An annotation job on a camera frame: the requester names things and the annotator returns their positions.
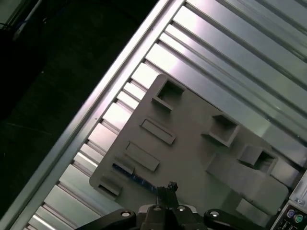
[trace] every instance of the rectangular slot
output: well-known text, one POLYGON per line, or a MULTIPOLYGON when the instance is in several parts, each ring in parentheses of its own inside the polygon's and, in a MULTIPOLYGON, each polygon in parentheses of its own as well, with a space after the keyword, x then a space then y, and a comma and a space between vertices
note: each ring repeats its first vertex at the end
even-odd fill
POLYGON ((169 145, 173 144, 175 140, 174 134, 172 134, 165 127, 163 127, 162 125, 158 124, 157 122, 155 122, 150 118, 146 118, 142 122, 141 127, 145 128, 147 131, 151 132, 157 138, 161 139, 162 141, 164 141, 169 145))
POLYGON ((267 173, 274 164, 275 158, 265 151, 262 151, 259 158, 255 162, 255 169, 267 173))
POLYGON ((180 97, 184 90, 185 89, 183 87, 167 80, 160 89, 159 93, 153 97, 153 102, 171 112, 180 102, 180 97))
POLYGON ((106 177, 102 177, 100 179, 100 184, 98 188, 100 188, 110 196, 118 196, 121 191, 121 186, 106 177))
POLYGON ((290 226, 289 230, 297 230, 297 227, 292 225, 292 226, 290 226))
POLYGON ((290 228, 292 227, 292 224, 290 222, 288 222, 287 220, 283 219, 277 229, 280 229, 280 230, 289 230, 290 228))
POLYGON ((155 171, 160 163, 152 155, 131 142, 128 143, 125 154, 152 172, 155 171))

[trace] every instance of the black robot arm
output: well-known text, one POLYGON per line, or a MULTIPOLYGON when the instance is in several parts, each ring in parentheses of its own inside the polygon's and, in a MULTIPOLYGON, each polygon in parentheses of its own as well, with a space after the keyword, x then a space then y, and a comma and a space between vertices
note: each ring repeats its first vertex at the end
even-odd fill
POLYGON ((119 209, 78 230, 264 230, 250 221, 219 209, 211 209, 201 217, 196 209, 179 205, 177 184, 157 188, 155 205, 142 206, 136 215, 132 210, 119 209))

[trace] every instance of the raised rectangular block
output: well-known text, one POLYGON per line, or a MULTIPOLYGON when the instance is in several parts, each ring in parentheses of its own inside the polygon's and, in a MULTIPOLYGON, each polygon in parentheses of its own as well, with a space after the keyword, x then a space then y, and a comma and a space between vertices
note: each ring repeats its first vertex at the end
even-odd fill
POLYGON ((285 185, 230 156, 217 154, 207 172, 268 215, 275 215, 288 194, 285 185))
POLYGON ((123 159, 123 157, 115 157, 114 164, 116 164, 117 166, 125 170, 126 172, 133 174, 133 171, 135 168, 134 165, 127 162, 125 159, 123 159))
POLYGON ((100 179, 100 185, 98 187, 112 198, 118 196, 121 191, 121 186, 119 184, 105 176, 100 179))
POLYGON ((242 199, 236 208, 236 211, 245 216, 247 219, 260 226, 265 227, 265 225, 270 220, 270 216, 262 212, 260 209, 253 206, 251 203, 242 199))
POLYGON ((175 140, 175 135, 171 131, 167 130, 165 127, 149 117, 142 122, 141 127, 145 128, 157 138, 160 138, 169 145, 171 145, 175 140))
POLYGON ((246 145, 238 159, 242 163, 251 165, 253 169, 270 174, 278 159, 269 151, 252 145, 246 145))
POLYGON ((131 142, 128 143, 125 154, 152 172, 155 171, 160 163, 152 155, 131 142))

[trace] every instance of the dark floor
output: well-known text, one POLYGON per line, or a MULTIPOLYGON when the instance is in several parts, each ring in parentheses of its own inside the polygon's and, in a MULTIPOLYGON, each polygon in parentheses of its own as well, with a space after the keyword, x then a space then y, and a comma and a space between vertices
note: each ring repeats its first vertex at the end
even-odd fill
POLYGON ((102 2, 72 0, 42 31, 25 29, 35 42, 38 35, 47 63, 0 124, 0 179, 5 188, 0 216, 157 0, 102 2))

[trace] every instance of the metal slat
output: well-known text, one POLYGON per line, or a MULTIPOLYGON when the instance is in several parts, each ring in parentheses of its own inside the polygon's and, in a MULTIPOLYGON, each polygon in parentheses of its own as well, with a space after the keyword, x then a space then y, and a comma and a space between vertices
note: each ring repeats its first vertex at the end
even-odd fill
POLYGON ((303 100, 303 98, 307 97, 305 90, 205 20, 187 8, 182 7, 174 17, 174 21, 199 38, 204 45, 210 45, 221 55, 227 57, 229 61, 246 70, 250 73, 250 77, 254 77, 261 84, 269 87, 275 94, 279 94, 304 112, 307 112, 307 104, 303 100))
POLYGON ((280 10, 282 13, 287 15, 292 20, 296 21, 298 24, 302 25, 307 31, 307 9, 302 7, 299 3, 294 0, 262 0, 280 10))
POLYGON ((205 78, 183 60, 157 44, 152 47, 146 58, 170 76, 188 85, 199 96, 263 138, 289 159, 301 166, 306 163, 307 149, 302 144, 247 107, 232 94, 205 78))
POLYGON ((112 124, 118 130, 121 130, 130 118, 131 114, 132 112, 129 112, 128 110, 120 107, 118 104, 113 103, 103 116, 103 119, 112 124))
POLYGON ((70 165, 59 181, 92 207, 92 209, 96 210, 101 216, 121 208, 116 202, 111 201, 94 190, 89 184, 89 179, 90 178, 79 169, 70 165))
POLYGON ((88 139, 104 152, 107 152, 116 137, 117 135, 114 132, 110 131, 107 127, 99 123, 92 131, 88 139))
POLYGON ((121 102, 123 102, 128 107, 130 107, 132 110, 136 109, 136 107, 139 104, 136 100, 134 100, 132 97, 130 97, 125 92, 120 92, 119 95, 117 96, 117 99, 119 99, 121 102))
POLYGON ((57 230, 72 230, 69 225, 55 217, 52 213, 43 207, 39 207, 35 214, 57 230))
POLYGON ((26 227, 26 230, 36 230, 36 228, 34 228, 33 226, 29 225, 26 227))
POLYGON ((264 54, 265 57, 277 63, 280 68, 285 69, 300 82, 307 85, 307 65, 305 62, 229 11, 216 0, 188 0, 188 3, 220 24, 224 30, 223 32, 231 36, 232 39, 237 40, 236 38, 238 38, 246 42, 254 48, 254 52, 264 54))
POLYGON ((94 150, 93 148, 88 146, 87 144, 82 145, 82 147, 80 149, 80 153, 87 156, 89 159, 93 160, 97 164, 99 164, 101 162, 101 160, 103 159, 103 157, 105 155, 105 152, 103 152, 103 155, 102 155, 101 153, 97 152, 96 150, 94 150))
POLYGON ((226 3, 228 7, 243 13, 244 16, 251 19, 252 22, 266 29, 268 33, 274 34, 276 36, 275 39, 285 41, 291 46, 290 48, 295 49, 294 52, 298 52, 299 55, 307 56, 306 35, 295 29, 292 25, 280 20, 276 14, 269 11, 258 2, 254 0, 225 0, 224 3, 226 3))
POLYGON ((58 186, 54 186, 45 199, 45 203, 74 223, 76 227, 85 225, 100 217, 76 198, 58 186))
POLYGON ((143 96, 145 95, 145 91, 133 83, 127 83, 124 87, 124 92, 128 93, 138 101, 142 100, 143 96))
POLYGON ((38 230, 57 230, 37 215, 30 219, 29 224, 38 230))
POLYGON ((183 46, 167 34, 161 35, 161 41, 187 57, 223 85, 226 85, 231 90, 240 94, 244 99, 262 110, 267 116, 277 120, 284 127, 292 130, 294 134, 307 140, 307 126, 303 127, 304 124, 307 124, 307 120, 304 117, 296 113, 283 102, 274 98, 258 84, 248 79, 245 75, 238 72, 176 28, 168 26, 166 31, 180 42, 189 44, 188 47, 191 50, 187 49, 187 46, 183 46))
POLYGON ((92 175, 92 173, 95 171, 95 169, 98 167, 98 164, 88 157, 86 157, 84 154, 78 152, 77 155, 74 158, 74 161, 77 165, 80 165, 81 167, 84 167, 89 171, 89 174, 92 175))
POLYGON ((154 69, 150 68, 144 63, 141 63, 135 70, 131 78, 146 89, 149 89, 158 74, 159 73, 156 72, 154 69))

